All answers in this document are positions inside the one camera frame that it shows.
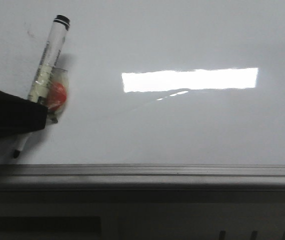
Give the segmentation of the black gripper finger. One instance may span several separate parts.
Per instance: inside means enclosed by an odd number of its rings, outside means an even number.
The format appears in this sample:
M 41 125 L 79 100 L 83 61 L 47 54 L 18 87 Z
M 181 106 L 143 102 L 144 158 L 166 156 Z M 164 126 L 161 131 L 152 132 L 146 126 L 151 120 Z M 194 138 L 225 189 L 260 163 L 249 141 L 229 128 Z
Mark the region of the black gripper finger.
M 0 90 L 0 139 L 43 130 L 48 108 Z

